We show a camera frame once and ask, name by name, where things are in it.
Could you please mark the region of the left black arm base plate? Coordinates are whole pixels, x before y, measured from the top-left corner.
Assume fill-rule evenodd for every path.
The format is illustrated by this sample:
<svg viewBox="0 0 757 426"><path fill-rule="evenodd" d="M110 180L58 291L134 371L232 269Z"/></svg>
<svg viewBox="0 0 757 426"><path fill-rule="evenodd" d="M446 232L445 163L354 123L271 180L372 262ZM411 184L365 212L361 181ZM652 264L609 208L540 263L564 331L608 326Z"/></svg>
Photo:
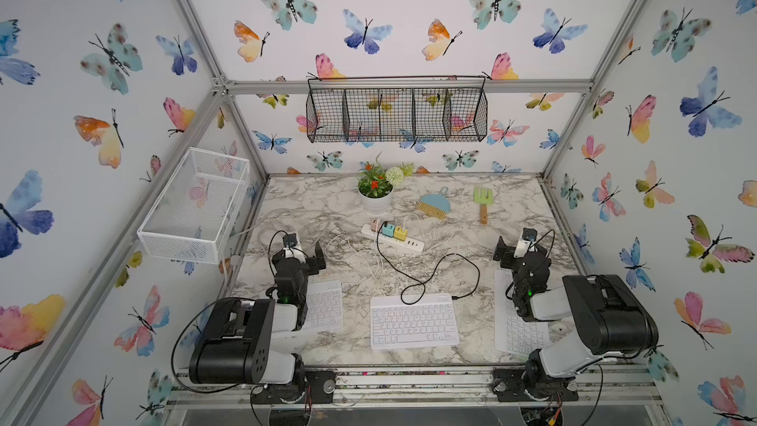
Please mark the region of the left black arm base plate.
<svg viewBox="0 0 757 426"><path fill-rule="evenodd" d="M331 370L299 370L289 384L257 385L252 389L252 404L284 405L331 404L336 390L336 373Z"/></svg>

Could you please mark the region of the white power strip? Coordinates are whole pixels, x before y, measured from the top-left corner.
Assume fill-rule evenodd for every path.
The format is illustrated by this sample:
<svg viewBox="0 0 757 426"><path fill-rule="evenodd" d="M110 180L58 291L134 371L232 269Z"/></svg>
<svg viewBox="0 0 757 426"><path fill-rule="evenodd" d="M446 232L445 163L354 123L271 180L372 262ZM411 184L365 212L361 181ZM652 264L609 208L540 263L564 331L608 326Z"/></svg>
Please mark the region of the white power strip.
<svg viewBox="0 0 757 426"><path fill-rule="evenodd" d="M424 242L410 238L408 236L405 241L390 239L380 233L380 227L382 227L382 224L365 224L362 226L360 233L364 238L372 240L374 243L378 243L379 245L393 247L396 250L404 250L404 252L412 252L412 254L422 254L422 252L424 252Z"/></svg>

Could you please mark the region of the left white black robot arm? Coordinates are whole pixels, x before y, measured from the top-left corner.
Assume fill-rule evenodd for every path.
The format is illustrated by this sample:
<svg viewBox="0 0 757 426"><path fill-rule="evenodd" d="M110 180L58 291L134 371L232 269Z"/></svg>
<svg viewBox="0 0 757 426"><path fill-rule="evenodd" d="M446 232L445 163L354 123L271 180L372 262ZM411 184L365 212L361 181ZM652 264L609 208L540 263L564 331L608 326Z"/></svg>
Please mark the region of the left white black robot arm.
<svg viewBox="0 0 757 426"><path fill-rule="evenodd" d="M218 301L189 360L189 379L196 385L270 385L305 388L302 358L276 352L275 333L294 333L304 326L312 275L326 268L323 248L313 256L273 257L275 299L224 298Z"/></svg>

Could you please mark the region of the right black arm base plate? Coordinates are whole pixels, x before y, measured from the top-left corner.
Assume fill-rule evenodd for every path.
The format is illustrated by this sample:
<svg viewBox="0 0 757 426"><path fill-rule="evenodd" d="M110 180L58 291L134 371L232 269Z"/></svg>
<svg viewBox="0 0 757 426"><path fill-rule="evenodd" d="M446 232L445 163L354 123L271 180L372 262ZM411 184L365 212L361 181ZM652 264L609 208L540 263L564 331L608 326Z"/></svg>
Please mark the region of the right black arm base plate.
<svg viewBox="0 0 757 426"><path fill-rule="evenodd" d="M491 392L498 402L577 402L579 394L571 386L574 378L554 379L541 373L530 373L523 368L495 369Z"/></svg>

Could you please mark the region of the yellow plug adapter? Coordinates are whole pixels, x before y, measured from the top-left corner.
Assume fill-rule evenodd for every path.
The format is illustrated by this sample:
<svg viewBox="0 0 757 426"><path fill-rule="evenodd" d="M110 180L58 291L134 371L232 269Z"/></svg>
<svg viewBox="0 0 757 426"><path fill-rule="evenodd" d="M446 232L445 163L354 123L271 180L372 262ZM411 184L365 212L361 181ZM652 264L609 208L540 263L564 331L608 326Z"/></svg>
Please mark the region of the yellow plug adapter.
<svg viewBox="0 0 757 426"><path fill-rule="evenodd" d="M407 239L408 231L400 226L394 227L393 237L399 241L405 241Z"/></svg>

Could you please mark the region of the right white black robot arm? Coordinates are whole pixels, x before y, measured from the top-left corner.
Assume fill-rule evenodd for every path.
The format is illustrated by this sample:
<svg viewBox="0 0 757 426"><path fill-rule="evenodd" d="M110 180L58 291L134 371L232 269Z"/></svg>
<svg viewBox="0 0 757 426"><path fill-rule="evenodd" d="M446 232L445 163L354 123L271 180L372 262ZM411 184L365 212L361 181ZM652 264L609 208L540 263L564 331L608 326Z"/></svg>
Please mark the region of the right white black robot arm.
<svg viewBox="0 0 757 426"><path fill-rule="evenodd" d="M565 275L550 289L550 252L537 242L520 239L514 246L499 239L493 260L499 276L511 282L497 288L497 304L511 308L522 323L572 319L575 330L558 342L532 348L518 381L535 391L552 390L605 358L632 360L658 344L658 327L617 275Z"/></svg>

